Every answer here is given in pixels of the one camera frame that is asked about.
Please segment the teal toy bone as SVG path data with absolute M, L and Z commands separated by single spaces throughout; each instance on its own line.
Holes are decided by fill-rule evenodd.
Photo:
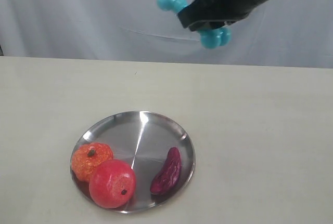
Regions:
M 163 11 L 172 11 L 178 14 L 188 6 L 187 0 L 157 0 L 158 7 Z M 226 45 L 231 38 L 231 32 L 226 27 L 219 27 L 215 30 L 198 30 L 200 41 L 203 47 L 215 49 Z

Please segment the round stainless steel plate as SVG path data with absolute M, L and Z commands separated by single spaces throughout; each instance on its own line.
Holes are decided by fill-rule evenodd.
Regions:
M 189 184 L 195 170 L 195 149 L 189 134 L 177 122 L 158 113 L 127 111 L 109 116 L 90 127 L 73 149 L 92 142 L 109 145 L 114 158 L 130 164 L 136 174 L 134 196 L 114 212 L 132 214 L 175 199 Z M 180 177 L 166 194 L 153 195 L 149 190 L 151 181 L 172 147 L 177 147 L 181 155 Z

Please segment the purple toy pickle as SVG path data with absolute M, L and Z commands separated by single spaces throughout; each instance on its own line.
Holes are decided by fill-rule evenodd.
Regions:
M 150 193 L 164 195 L 177 183 L 182 168 L 181 154 L 177 147 L 172 147 L 161 170 L 155 175 L 150 185 Z

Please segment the orange toy pumpkin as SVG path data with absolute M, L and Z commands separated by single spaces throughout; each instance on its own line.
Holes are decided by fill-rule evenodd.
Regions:
M 79 181 L 89 182 L 95 168 L 111 159 L 113 159 L 113 151 L 107 144 L 92 142 L 80 146 L 74 152 L 71 158 L 71 169 Z

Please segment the red toy apple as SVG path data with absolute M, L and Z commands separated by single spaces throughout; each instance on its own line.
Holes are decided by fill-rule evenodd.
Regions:
M 89 181 L 92 200 L 103 208 L 117 208 L 127 203 L 136 189 L 136 175 L 131 166 L 122 160 L 102 162 Z

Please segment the white backdrop cloth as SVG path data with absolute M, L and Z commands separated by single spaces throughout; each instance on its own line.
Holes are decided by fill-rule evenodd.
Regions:
M 332 0 L 270 0 L 204 48 L 156 0 L 1 0 L 5 56 L 332 67 Z

